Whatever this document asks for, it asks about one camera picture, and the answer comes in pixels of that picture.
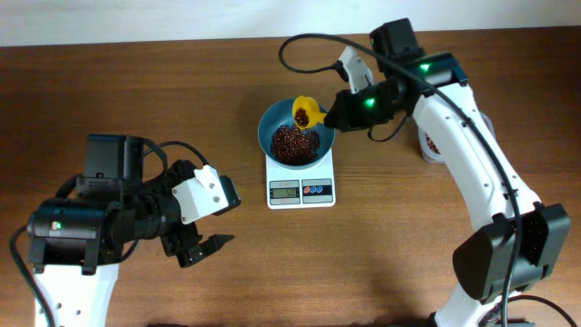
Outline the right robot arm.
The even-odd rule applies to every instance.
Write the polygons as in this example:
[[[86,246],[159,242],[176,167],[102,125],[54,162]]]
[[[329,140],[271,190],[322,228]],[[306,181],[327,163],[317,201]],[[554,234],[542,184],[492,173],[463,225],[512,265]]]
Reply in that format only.
[[[570,229],[519,177],[478,110],[454,55],[429,55],[408,19],[371,32],[365,48],[385,78],[339,92],[327,126],[370,130],[404,112],[439,149],[468,208],[473,233],[452,256],[458,283],[432,326],[504,326],[511,302],[549,277]]]

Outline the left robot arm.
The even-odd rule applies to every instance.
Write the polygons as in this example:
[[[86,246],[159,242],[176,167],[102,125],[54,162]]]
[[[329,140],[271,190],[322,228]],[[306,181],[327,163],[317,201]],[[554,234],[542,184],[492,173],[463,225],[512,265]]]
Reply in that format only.
[[[169,163],[164,144],[142,137],[91,134],[84,172],[31,214],[23,269],[38,326],[103,326],[119,267],[141,240],[190,267],[218,252],[230,234],[204,238],[196,221],[241,203],[231,178],[205,157]]]

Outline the yellow plastic measuring scoop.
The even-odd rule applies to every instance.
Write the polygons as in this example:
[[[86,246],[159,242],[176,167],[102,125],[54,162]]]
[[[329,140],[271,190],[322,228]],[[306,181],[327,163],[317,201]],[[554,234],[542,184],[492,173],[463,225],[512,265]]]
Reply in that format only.
[[[303,95],[294,100],[291,113],[294,124],[301,130],[324,124],[326,117],[326,113],[320,110],[320,105],[314,98]]]

